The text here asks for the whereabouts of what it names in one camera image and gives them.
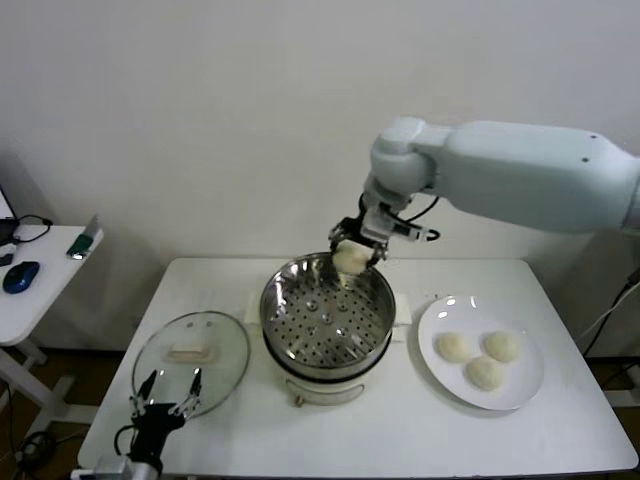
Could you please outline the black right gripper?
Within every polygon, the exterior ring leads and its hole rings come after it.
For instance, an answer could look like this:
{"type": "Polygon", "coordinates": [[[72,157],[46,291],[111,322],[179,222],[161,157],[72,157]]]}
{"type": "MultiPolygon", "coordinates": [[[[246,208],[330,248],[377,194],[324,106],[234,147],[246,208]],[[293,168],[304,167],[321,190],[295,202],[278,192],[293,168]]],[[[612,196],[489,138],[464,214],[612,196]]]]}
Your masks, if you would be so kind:
{"type": "MultiPolygon", "coordinates": [[[[349,219],[342,219],[329,232],[330,252],[334,253],[339,244],[349,238],[349,219]]],[[[374,268],[380,261],[385,261],[388,257],[388,233],[376,222],[375,218],[367,215],[360,215],[354,219],[352,229],[352,240],[369,246],[371,253],[366,262],[366,268],[374,268]]]]}

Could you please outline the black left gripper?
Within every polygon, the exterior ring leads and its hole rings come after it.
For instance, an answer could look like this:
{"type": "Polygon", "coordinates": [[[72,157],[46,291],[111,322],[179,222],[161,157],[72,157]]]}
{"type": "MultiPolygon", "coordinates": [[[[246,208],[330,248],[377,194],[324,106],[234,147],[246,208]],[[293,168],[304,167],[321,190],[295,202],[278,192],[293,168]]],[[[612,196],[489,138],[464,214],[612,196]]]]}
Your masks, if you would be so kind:
{"type": "Polygon", "coordinates": [[[201,403],[202,371],[194,370],[186,397],[174,403],[154,403],[148,407],[157,371],[153,370],[129,397],[136,436],[129,457],[132,461],[159,461],[168,436],[182,428],[185,417],[192,417],[201,403]]]}

